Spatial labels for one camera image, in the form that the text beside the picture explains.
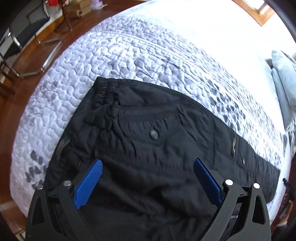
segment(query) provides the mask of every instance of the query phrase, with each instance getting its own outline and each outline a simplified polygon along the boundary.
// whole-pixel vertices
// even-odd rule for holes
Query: window
[[[263,0],[233,0],[237,5],[244,9],[260,26],[263,26],[274,14],[271,7]]]

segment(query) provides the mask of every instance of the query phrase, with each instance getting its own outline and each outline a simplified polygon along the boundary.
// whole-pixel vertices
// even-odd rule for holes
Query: wooden floor
[[[134,0],[104,0],[108,6],[102,10],[92,11],[79,20],[72,20],[73,30],[67,32],[66,26],[62,26],[55,32],[50,32],[46,39],[62,37],[62,45],[56,54],[57,58],[78,37],[96,26],[102,20],[115,15],[127,8],[140,4]],[[41,67],[54,45],[36,49],[24,49],[14,64],[14,68],[20,73],[35,71]],[[12,145],[20,117],[43,74],[26,79],[14,78],[11,87],[15,91],[14,96],[7,100],[0,97],[0,211],[13,231],[18,233],[25,229],[26,218],[15,205],[10,196],[9,174],[11,164]]]

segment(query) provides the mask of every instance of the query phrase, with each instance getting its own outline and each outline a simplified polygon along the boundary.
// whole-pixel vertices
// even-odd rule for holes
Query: zipper
[[[232,145],[231,145],[231,156],[234,156],[235,154],[235,144],[237,143],[237,134],[234,132],[234,138],[232,139]]]

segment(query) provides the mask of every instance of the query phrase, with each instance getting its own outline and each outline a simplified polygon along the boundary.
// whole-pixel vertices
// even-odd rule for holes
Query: metal screw
[[[42,184],[39,184],[38,186],[37,186],[37,190],[42,190],[43,189],[43,185]]]
[[[258,183],[254,183],[253,186],[254,186],[254,188],[256,188],[256,189],[259,189],[259,188],[260,188],[260,185],[259,185]]]
[[[232,185],[233,185],[233,181],[230,180],[230,179],[225,180],[225,183],[226,183],[228,186],[232,186]]]
[[[71,186],[71,184],[72,184],[72,182],[69,181],[69,180],[64,181],[64,186],[65,186],[65,187],[69,187],[69,186]]]

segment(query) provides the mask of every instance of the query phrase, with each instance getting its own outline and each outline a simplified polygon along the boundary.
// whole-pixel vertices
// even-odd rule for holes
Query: pillow
[[[284,86],[288,102],[296,111],[296,62],[282,51],[273,50],[272,65],[276,68]]]
[[[275,68],[272,69],[272,78],[274,79],[274,85],[276,87],[276,93],[279,99],[279,105],[281,107],[285,131],[293,131],[296,124],[296,113],[289,104],[283,83]]]

